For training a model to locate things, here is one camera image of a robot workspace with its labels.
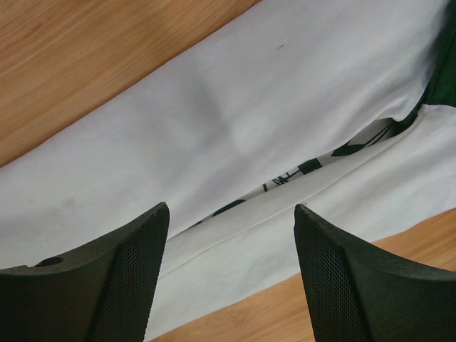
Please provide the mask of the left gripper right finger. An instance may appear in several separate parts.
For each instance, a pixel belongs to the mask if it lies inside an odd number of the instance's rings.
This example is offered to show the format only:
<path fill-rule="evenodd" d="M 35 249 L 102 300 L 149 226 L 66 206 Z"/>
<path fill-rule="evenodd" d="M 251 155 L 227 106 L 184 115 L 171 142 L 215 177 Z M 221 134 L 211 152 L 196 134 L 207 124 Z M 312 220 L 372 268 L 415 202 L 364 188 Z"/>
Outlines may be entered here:
<path fill-rule="evenodd" d="M 387 252 L 299 204 L 294 236 L 316 341 L 454 341 L 455 273 Z"/>

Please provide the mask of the white and green t-shirt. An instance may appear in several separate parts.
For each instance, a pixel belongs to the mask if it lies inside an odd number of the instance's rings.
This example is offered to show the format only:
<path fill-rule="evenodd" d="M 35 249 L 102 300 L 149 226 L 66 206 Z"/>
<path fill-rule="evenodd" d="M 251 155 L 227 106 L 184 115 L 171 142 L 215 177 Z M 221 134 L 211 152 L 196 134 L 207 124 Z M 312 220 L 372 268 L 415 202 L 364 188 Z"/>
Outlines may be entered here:
<path fill-rule="evenodd" d="M 262 1 L 1 171 L 1 267 L 159 202 L 146 339 L 299 272 L 294 208 L 375 241 L 455 206 L 455 108 L 421 105 L 447 1 Z"/>

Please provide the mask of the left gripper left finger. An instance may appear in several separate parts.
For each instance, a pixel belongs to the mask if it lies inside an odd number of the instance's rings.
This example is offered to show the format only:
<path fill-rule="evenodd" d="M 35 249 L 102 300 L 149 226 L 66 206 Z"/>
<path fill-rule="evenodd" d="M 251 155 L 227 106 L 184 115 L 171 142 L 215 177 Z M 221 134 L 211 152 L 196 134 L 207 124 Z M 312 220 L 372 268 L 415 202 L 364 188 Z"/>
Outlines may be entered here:
<path fill-rule="evenodd" d="M 1 270 L 1 340 L 144 341 L 169 223 L 161 202 L 78 248 Z"/>

